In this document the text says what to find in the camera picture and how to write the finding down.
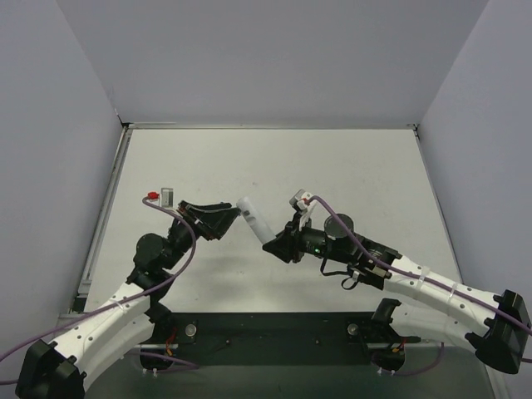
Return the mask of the white remote control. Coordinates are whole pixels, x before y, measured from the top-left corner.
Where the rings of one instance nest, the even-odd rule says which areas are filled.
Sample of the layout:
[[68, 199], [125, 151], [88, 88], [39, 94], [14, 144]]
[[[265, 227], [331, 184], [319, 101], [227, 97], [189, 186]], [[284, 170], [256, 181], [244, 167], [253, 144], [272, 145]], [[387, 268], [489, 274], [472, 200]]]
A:
[[261, 244], [269, 243], [276, 238], [275, 233], [270, 229], [265, 218], [254, 206], [249, 197], [245, 196], [240, 198], [236, 206]]

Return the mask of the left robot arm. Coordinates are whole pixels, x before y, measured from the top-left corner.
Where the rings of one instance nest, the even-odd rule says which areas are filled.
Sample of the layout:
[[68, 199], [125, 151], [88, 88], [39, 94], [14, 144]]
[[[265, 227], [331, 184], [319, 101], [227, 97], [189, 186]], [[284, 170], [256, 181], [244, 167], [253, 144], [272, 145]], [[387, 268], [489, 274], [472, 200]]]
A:
[[240, 211], [230, 203], [164, 208], [173, 222], [167, 235], [139, 238], [133, 269], [98, 309], [67, 324], [50, 342], [29, 345], [17, 379], [19, 398], [83, 398], [94, 381], [137, 344], [160, 342], [170, 334], [171, 312], [160, 300], [186, 269], [199, 239], [220, 240]]

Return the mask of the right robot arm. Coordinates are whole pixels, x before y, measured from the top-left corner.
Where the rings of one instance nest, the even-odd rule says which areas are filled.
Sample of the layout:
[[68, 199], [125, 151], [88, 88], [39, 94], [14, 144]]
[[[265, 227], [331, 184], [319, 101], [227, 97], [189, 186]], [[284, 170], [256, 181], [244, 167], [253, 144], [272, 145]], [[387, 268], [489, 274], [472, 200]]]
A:
[[301, 218], [296, 213], [278, 234], [269, 228], [260, 232], [263, 250], [287, 264], [299, 262], [305, 254], [324, 263], [344, 264], [341, 275], [353, 285], [366, 284], [412, 300], [406, 305], [384, 298], [373, 314], [376, 322], [397, 335], [462, 347], [499, 372], [519, 371], [531, 332], [519, 294], [479, 290], [435, 273], [395, 249], [356, 234], [345, 214], [329, 216], [323, 229], [301, 224]]

